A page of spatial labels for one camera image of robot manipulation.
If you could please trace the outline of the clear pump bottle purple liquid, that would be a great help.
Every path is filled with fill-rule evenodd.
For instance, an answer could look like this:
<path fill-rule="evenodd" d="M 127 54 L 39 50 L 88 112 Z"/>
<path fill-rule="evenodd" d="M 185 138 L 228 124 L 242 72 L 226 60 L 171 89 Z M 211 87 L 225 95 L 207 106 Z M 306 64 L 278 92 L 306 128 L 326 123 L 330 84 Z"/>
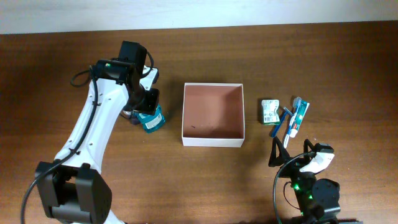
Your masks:
<path fill-rule="evenodd" d="M 128 120 L 128 121 L 129 121 L 131 124 L 133 124 L 133 125 L 138 125 L 138 124 L 141 123 L 141 122 L 139 121 L 138 117 L 137 117 L 133 112 L 131 112 L 131 111 L 124 111 L 124 110 L 122 110 L 121 113 L 120 113 L 120 115 L 121 115 L 124 119 Z"/>

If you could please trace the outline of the blue mouthwash bottle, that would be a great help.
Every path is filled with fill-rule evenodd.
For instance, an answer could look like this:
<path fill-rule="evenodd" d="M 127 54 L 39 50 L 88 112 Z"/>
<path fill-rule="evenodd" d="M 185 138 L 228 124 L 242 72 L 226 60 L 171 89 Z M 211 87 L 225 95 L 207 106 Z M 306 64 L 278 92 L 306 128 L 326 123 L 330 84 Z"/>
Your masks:
<path fill-rule="evenodd" d="M 162 108 L 160 105 L 157 106 L 154 115 L 139 113 L 137 118 L 146 133 L 153 133 L 165 124 L 165 117 L 162 114 Z"/>

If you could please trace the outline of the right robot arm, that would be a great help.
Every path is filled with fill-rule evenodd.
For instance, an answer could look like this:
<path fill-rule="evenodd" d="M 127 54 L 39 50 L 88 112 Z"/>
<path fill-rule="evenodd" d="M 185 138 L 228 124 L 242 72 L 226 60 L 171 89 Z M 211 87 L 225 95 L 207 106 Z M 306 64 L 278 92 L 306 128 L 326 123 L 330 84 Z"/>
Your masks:
<path fill-rule="evenodd" d="M 312 144 L 304 140 L 303 153 L 290 156 L 279 138 L 272 140 L 272 149 L 268 166 L 278 167 L 273 186 L 272 203 L 278 223 L 282 223 L 276 203 L 277 182 L 288 178 L 290 187 L 294 190 L 300 211 L 299 217 L 293 217 L 289 223 L 360 223 L 357 219 L 339 219 L 341 212 L 339 204 L 340 184 L 330 179 L 317 179 L 316 175 L 324 171 L 334 158 L 334 149 L 328 144 Z"/>

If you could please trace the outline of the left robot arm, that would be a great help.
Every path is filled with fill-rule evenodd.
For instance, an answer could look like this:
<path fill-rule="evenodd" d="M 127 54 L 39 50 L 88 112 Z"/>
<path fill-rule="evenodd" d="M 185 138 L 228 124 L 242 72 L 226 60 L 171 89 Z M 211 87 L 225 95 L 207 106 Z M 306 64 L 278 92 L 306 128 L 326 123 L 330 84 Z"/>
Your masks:
<path fill-rule="evenodd" d="M 141 124 L 147 133 L 165 118 L 159 77 L 151 58 L 137 42 L 123 41 L 119 55 L 102 59 L 89 70 L 89 92 L 83 110 L 65 145 L 52 162 L 40 162 L 29 195 L 38 189 L 47 217 L 61 223 L 120 223 L 111 211 L 112 191 L 101 176 L 104 152 L 116 120 L 123 116 Z"/>

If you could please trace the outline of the blue disposable razor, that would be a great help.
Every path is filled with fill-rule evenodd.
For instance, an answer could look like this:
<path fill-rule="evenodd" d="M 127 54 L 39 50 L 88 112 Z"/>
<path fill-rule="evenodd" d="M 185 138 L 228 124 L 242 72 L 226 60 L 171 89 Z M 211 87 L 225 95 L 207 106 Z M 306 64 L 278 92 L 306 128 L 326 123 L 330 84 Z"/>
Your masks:
<path fill-rule="evenodd" d="M 282 123 L 285 121 L 286 117 L 293 116 L 293 112 L 291 112 L 288 108 L 283 107 L 283 109 L 284 109 L 284 112 L 279 117 L 279 123 L 275 125 L 274 129 L 271 132 L 272 138 L 276 137 L 276 135 L 277 135 Z"/>

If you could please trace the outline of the blue white toothbrush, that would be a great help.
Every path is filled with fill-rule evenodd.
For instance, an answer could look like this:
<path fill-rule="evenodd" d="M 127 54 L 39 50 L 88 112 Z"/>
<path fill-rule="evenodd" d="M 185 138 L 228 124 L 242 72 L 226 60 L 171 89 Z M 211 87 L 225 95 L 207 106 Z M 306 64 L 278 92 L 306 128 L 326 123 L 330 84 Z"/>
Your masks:
<path fill-rule="evenodd" d="M 288 129 L 287 129 L 287 132 L 285 134 L 284 141 L 283 141 L 283 144 L 284 144 L 285 148 L 287 148 L 287 146 L 288 146 L 289 138 L 290 138 L 290 132 L 292 130 L 292 126 L 293 126 L 293 123 L 294 123 L 295 118 L 297 116 L 298 110 L 300 108 L 301 101 L 302 101 L 301 97 L 296 97 L 294 99 L 294 101 L 293 101 L 294 112 L 293 112 L 293 115 L 290 118 L 289 126 L 288 126 Z"/>

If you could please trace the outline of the white cardboard box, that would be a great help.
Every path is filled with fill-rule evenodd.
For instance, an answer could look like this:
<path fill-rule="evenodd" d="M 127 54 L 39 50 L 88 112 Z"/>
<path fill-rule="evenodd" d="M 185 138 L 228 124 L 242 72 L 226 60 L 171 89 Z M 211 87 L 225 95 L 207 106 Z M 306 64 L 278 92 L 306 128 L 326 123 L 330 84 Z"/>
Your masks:
<path fill-rule="evenodd" d="M 243 84 L 184 84 L 181 137 L 185 147 L 241 147 L 245 140 Z"/>

